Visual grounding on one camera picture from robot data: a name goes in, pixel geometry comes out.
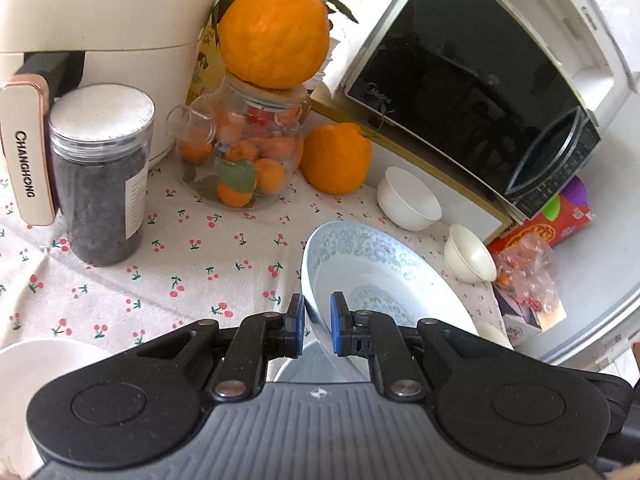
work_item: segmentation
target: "plastic bag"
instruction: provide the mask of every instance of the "plastic bag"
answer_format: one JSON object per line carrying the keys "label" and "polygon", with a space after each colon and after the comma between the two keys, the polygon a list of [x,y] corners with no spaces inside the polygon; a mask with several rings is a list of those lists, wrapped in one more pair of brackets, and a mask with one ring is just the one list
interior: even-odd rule
{"label": "plastic bag", "polygon": [[551,246],[538,234],[528,233],[517,244],[494,254],[498,277],[495,286],[520,308],[551,313],[560,301],[554,282]]}

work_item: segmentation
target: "cherry print tablecloth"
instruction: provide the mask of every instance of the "cherry print tablecloth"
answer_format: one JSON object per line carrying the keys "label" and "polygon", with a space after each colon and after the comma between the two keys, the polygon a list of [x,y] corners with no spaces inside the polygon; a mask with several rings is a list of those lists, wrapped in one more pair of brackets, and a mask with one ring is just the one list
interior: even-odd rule
{"label": "cherry print tablecloth", "polygon": [[[300,291],[306,240],[316,227],[343,218],[411,247],[473,318],[504,330],[489,285],[447,274],[447,227],[437,222],[420,234],[403,231],[383,216],[373,188],[327,196],[298,175],[274,205],[242,212],[204,202],[172,169],[164,160],[149,174],[138,252],[103,268],[74,256],[60,219],[45,228],[25,224],[0,174],[0,348],[25,338],[71,337],[119,352],[197,319],[213,317],[227,327],[249,314],[284,310]],[[312,337],[306,330],[305,342]]]}

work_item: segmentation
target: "black powder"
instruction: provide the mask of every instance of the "black powder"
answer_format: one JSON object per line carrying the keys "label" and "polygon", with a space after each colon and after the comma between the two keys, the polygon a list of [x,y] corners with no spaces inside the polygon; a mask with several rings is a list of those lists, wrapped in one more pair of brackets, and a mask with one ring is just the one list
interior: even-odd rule
{"label": "black powder", "polygon": [[145,167],[145,150],[102,164],[71,162],[56,152],[52,161],[71,250],[98,267],[129,258],[140,247],[142,226],[126,238],[125,183]]}

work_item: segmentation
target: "glass jar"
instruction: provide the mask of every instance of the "glass jar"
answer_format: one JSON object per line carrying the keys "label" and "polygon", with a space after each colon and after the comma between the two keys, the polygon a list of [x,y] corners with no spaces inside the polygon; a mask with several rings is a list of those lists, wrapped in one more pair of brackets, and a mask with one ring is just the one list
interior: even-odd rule
{"label": "glass jar", "polygon": [[305,88],[266,90],[229,72],[220,88],[169,113],[178,177],[200,197],[231,208],[278,199],[302,158]]}
{"label": "glass jar", "polygon": [[142,241],[154,104],[119,84],[85,86],[49,115],[51,161],[72,251],[94,266],[129,258]]}

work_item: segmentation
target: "glass teapot filled with oranges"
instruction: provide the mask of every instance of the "glass teapot filled with oranges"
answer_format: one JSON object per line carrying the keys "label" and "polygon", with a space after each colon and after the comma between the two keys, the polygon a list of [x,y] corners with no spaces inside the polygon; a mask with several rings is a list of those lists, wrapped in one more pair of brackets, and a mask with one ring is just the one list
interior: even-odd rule
{"label": "glass teapot filled with oranges", "polygon": [[200,197],[228,207],[274,202],[302,158],[305,100],[302,85],[266,90],[226,72],[217,91],[167,117],[178,176]]}

